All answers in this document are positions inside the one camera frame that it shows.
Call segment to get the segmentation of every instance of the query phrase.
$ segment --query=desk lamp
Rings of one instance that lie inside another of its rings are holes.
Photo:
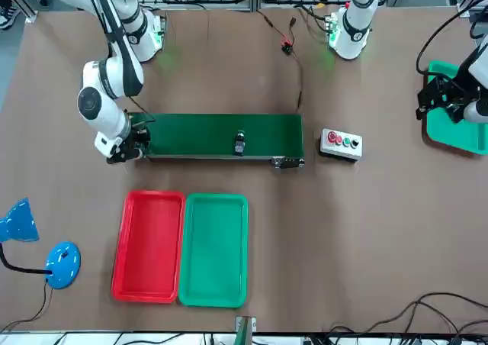
[[[0,261],[10,270],[26,274],[45,275],[47,283],[53,289],[63,289],[70,286],[78,275],[81,256],[78,247],[73,242],[58,243],[47,255],[44,269],[25,269],[7,262],[2,246],[2,242],[6,240],[18,240],[20,242],[39,240],[27,198],[23,198],[15,204],[5,218],[0,218]]]

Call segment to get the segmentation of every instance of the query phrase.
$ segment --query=plastic tray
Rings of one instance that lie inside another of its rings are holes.
[[[175,300],[184,209],[185,197],[180,192],[129,192],[112,279],[115,299],[152,303]]]
[[[247,296],[248,203],[189,195],[178,297],[183,305],[237,308]]]
[[[429,64],[429,72],[443,73],[454,78],[458,74],[458,67],[442,61],[432,61]],[[433,141],[471,153],[488,154],[488,127],[485,124],[475,124],[466,120],[455,124],[443,108],[429,111],[426,121],[427,135]]]

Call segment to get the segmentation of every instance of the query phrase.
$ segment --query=lamp base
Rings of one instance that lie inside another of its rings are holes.
[[[53,289],[70,286],[78,275],[81,254],[73,242],[58,243],[47,255],[46,270],[53,273],[46,275],[47,283]]]

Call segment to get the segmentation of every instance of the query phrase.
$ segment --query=brown table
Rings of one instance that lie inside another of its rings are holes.
[[[35,330],[233,330],[237,314],[260,331],[322,331],[343,322],[362,330],[419,295],[446,290],[488,302],[488,160],[427,147],[415,119],[416,54],[453,8],[379,10],[370,43],[354,62],[334,57],[297,10],[270,10],[304,67],[307,165],[277,174],[267,164],[174,161],[109,166],[76,107],[82,67],[106,56],[95,17],[42,13],[27,24],[0,114],[0,211],[28,196],[40,242],[8,242],[18,265],[42,266],[60,240],[74,240],[82,268],[54,292]],[[207,34],[207,16],[209,33]],[[298,68],[258,14],[171,12],[166,49],[144,65],[139,97],[150,111],[292,113]],[[459,63],[474,48],[467,21],[429,48]],[[120,100],[130,107],[128,100]],[[318,157],[322,127],[364,137],[351,165]],[[131,189],[232,192],[249,200],[249,281],[238,310],[116,302],[110,293],[120,213]],[[0,323],[32,315],[42,279],[0,267]],[[453,320],[484,313],[451,298],[432,299]],[[406,320],[380,327],[399,331]],[[448,332],[419,309],[415,332]]]

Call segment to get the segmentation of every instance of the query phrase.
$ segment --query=green tray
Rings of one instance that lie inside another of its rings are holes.
[[[429,64],[429,72],[443,73],[454,78],[458,74],[458,67],[442,61],[432,61]],[[426,131],[433,141],[475,154],[488,154],[486,125],[475,124],[466,120],[455,124],[443,108],[429,111],[426,118]]]
[[[238,308],[247,296],[248,202],[191,194],[186,201],[178,297],[183,305]]]

